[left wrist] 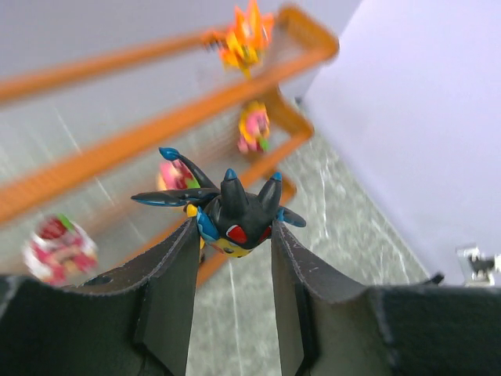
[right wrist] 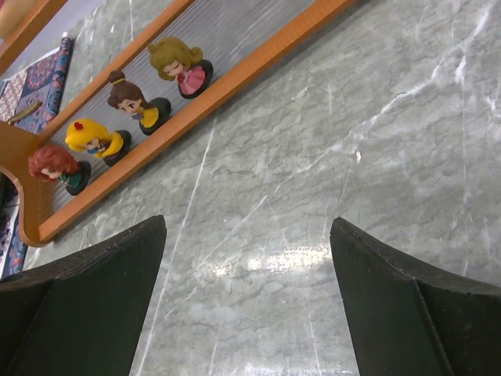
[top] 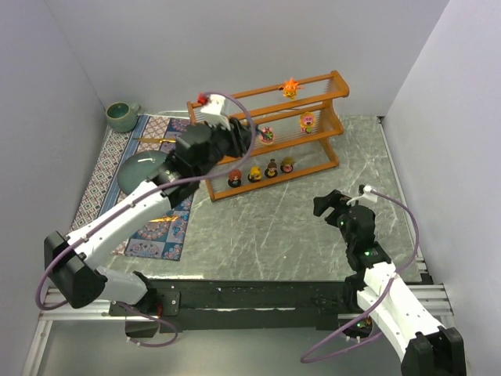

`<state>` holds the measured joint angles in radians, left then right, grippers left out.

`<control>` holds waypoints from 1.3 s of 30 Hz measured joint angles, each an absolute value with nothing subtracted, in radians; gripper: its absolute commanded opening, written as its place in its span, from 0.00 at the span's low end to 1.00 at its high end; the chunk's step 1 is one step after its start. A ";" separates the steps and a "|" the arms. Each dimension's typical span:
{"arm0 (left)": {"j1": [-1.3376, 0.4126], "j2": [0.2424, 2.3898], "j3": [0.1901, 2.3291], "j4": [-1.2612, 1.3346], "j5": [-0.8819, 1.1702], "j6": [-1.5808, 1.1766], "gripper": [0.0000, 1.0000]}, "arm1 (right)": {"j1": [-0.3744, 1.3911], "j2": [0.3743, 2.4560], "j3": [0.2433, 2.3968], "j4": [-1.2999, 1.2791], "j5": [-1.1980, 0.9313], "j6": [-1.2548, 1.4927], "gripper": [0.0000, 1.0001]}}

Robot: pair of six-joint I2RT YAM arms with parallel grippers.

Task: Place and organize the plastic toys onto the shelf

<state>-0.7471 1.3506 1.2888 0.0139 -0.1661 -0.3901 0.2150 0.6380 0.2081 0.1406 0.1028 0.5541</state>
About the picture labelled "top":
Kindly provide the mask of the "yellow-haired figurine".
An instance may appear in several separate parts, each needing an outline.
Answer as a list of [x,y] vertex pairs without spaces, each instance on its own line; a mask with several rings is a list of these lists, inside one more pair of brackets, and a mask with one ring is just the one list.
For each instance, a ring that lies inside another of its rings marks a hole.
[[247,180],[250,183],[258,183],[261,181],[261,179],[261,169],[258,166],[251,167],[249,174],[247,175]]

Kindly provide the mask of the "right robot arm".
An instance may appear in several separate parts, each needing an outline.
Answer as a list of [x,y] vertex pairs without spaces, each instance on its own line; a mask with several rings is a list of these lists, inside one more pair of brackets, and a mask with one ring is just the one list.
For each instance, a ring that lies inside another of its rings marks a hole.
[[354,273],[344,282],[344,306],[362,311],[313,348],[341,334],[353,349],[384,336],[400,359],[403,375],[465,375],[463,337],[429,313],[401,278],[402,269],[375,239],[376,216],[369,205],[381,196],[371,186],[361,185],[357,197],[333,190],[313,200],[314,215],[329,211],[326,223],[340,230],[347,246]]

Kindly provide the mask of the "straw hat figurine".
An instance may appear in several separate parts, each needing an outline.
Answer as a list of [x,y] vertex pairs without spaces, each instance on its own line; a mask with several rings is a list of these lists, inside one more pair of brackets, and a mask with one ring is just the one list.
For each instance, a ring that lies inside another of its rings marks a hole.
[[280,163],[281,172],[288,174],[294,170],[294,159],[292,157],[285,157]]

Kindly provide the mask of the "pink bear sunflower toy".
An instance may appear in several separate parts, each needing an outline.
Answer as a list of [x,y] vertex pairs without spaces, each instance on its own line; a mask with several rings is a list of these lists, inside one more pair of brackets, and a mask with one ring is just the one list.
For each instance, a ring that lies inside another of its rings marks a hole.
[[304,112],[299,118],[299,124],[303,133],[309,134],[315,127],[316,117],[312,112]]

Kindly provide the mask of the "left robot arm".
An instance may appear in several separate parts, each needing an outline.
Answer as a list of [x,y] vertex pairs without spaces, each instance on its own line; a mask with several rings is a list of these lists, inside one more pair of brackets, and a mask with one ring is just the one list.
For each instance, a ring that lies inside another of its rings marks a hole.
[[74,309],[101,298],[149,310],[157,297],[150,281],[140,272],[103,267],[101,256],[195,193],[224,157],[247,157],[256,135],[252,120],[242,125],[234,117],[227,125],[206,121],[190,125],[162,164],[123,201],[67,236],[54,232],[45,238],[44,275]]

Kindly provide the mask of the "brown-haired figurine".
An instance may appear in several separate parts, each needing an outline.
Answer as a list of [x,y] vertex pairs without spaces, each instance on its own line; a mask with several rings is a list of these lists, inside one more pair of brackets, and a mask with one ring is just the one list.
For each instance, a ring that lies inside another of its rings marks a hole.
[[265,169],[265,176],[268,179],[272,179],[272,178],[275,178],[277,175],[278,175],[277,163],[276,163],[276,160],[274,158],[272,158],[269,161],[267,168]]

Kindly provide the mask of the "orange dragon toy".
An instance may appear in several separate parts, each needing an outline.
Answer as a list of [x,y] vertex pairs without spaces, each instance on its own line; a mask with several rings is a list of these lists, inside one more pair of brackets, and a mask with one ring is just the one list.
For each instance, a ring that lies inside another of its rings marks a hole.
[[288,98],[290,100],[295,100],[297,97],[297,91],[303,89],[302,86],[299,85],[299,82],[294,78],[290,78],[285,81],[278,90],[282,92],[283,97]]

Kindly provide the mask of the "pink donut strawberry toy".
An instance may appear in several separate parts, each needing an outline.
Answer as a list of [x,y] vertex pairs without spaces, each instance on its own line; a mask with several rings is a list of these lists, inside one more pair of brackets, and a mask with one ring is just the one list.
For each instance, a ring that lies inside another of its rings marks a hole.
[[275,133],[271,127],[258,129],[258,141],[266,146],[270,146],[275,142]]

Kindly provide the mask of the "red-haired figurine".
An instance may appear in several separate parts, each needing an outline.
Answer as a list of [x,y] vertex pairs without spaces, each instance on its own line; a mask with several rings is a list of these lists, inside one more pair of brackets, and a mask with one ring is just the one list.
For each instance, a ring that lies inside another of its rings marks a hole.
[[228,185],[231,188],[238,188],[238,187],[240,187],[241,184],[242,184],[242,172],[239,169],[233,169],[229,173],[229,177],[228,177],[227,183],[228,183]]

